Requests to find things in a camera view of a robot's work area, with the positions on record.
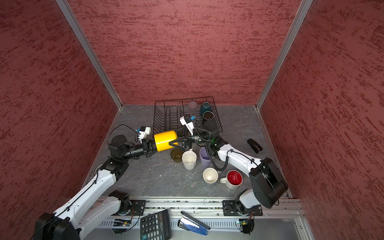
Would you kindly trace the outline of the olive green glass cup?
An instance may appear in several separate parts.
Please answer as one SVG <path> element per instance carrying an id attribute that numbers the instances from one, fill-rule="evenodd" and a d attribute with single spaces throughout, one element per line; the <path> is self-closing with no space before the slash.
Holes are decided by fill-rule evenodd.
<path id="1" fill-rule="evenodd" d="M 175 163 L 180 163 L 182 161 L 183 151 L 179 149 L 173 149 L 171 151 L 171 158 Z"/>

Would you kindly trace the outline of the white ceramic mug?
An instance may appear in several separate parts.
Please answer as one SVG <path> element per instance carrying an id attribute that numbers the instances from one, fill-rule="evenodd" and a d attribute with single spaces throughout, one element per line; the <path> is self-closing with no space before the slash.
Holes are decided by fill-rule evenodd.
<path id="1" fill-rule="evenodd" d="M 197 163 L 197 155 L 193 151 L 186 151 L 182 155 L 182 162 L 184 168 L 187 170 L 192 170 L 195 168 Z"/>

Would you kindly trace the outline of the yellow mug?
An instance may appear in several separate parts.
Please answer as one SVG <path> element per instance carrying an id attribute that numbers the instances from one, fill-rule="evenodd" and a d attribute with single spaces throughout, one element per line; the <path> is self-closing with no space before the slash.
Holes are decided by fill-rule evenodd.
<path id="1" fill-rule="evenodd" d="M 158 152 L 172 149 L 169 143 L 178 138 L 178 135 L 175 131 L 167 131 L 154 135 L 154 140 Z"/>

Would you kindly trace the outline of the black mug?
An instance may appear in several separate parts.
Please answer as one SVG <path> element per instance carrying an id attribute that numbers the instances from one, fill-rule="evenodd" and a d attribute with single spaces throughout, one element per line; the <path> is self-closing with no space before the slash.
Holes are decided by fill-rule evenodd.
<path id="1" fill-rule="evenodd" d="M 215 114 L 211 111 L 206 111 L 202 115 L 202 123 L 204 124 L 206 121 L 212 121 L 215 118 Z"/>

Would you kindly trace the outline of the clear glass cup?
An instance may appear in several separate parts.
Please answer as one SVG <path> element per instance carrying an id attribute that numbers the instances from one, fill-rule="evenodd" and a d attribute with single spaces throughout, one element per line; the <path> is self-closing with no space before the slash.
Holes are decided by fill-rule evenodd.
<path id="1" fill-rule="evenodd" d="M 189 109 L 192 110 L 192 111 L 196 109 L 197 105 L 198 105 L 198 104 L 197 104 L 195 101 L 191 101 L 191 102 L 189 102 L 189 104 L 188 104 Z"/>

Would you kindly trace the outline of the dark green ceramic mug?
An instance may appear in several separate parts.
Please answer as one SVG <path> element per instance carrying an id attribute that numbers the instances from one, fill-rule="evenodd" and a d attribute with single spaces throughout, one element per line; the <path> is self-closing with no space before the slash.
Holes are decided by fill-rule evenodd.
<path id="1" fill-rule="evenodd" d="M 211 111 L 211 104 L 209 102 L 204 102 L 200 106 L 200 116 L 203 116 L 205 112 Z"/>

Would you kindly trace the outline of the lilac plastic cup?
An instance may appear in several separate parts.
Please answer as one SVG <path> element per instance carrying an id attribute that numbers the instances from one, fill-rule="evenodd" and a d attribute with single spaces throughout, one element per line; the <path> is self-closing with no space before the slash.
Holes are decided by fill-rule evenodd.
<path id="1" fill-rule="evenodd" d="M 205 147 L 200 149 L 199 155 L 200 155 L 200 160 L 201 160 L 202 166 L 205 168 L 209 168 L 211 166 L 212 162 L 210 160 L 210 157 L 209 157 Z"/>

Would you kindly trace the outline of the cream white mug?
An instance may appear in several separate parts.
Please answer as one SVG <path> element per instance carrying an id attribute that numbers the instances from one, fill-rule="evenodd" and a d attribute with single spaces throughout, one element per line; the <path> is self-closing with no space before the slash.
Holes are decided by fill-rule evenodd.
<path id="1" fill-rule="evenodd" d="M 208 184 L 214 184 L 219 179 L 219 173 L 214 168 L 206 168 L 203 171 L 203 179 Z"/>

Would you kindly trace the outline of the white mug red inside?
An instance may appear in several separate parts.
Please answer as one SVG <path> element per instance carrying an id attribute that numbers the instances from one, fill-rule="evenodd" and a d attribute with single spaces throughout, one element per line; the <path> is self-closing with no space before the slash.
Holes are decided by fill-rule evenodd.
<path id="1" fill-rule="evenodd" d="M 230 170 L 226 177 L 220 179 L 220 183 L 230 190 L 235 190 L 243 183 L 243 176 L 236 170 Z"/>

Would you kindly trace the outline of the black small object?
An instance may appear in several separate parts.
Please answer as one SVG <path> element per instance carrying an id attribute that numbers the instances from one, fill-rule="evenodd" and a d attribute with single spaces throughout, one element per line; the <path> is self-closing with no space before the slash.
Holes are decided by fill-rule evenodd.
<path id="1" fill-rule="evenodd" d="M 258 154 L 263 150 L 263 147 L 253 139 L 248 139 L 247 143 L 256 154 Z"/>

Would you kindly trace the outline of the black calculator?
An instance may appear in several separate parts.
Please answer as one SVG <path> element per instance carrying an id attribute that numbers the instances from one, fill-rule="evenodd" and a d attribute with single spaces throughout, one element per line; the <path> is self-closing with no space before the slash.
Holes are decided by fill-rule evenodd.
<path id="1" fill-rule="evenodd" d="M 168 210 L 163 210 L 140 221 L 141 240 L 170 240 L 171 222 Z"/>

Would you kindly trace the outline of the left circuit board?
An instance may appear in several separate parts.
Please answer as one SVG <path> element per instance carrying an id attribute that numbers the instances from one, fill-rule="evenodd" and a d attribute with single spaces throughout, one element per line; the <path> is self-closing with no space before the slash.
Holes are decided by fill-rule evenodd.
<path id="1" fill-rule="evenodd" d="M 114 219 L 113 228 L 128 228 L 131 226 L 132 220 Z"/>

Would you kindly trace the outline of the circuit board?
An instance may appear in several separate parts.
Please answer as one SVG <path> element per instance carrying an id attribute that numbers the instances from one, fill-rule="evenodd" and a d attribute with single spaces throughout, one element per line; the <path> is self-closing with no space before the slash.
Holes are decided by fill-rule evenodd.
<path id="1" fill-rule="evenodd" d="M 243 234 L 250 235 L 251 232 L 254 230 L 255 222 L 253 219 L 248 220 L 239 220 L 239 229 L 240 232 Z"/>
<path id="2" fill-rule="evenodd" d="M 132 220 L 114 219 L 113 228 L 128 228 L 131 226 Z"/>

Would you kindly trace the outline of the right circuit board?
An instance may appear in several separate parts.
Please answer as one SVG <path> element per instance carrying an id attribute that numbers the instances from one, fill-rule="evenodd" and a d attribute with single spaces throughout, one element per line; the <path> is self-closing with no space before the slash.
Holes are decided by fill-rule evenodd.
<path id="1" fill-rule="evenodd" d="M 248 220 L 239 220 L 239 229 L 240 232 L 243 234 L 250 235 L 251 232 L 254 230 L 255 222 L 253 219 Z"/>

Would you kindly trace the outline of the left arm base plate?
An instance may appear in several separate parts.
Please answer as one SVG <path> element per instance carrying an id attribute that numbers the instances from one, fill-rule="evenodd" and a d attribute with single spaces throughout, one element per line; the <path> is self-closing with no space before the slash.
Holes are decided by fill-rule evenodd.
<path id="1" fill-rule="evenodd" d="M 121 216 L 143 216 L 146 200 L 129 200 L 121 203 L 119 215 Z"/>

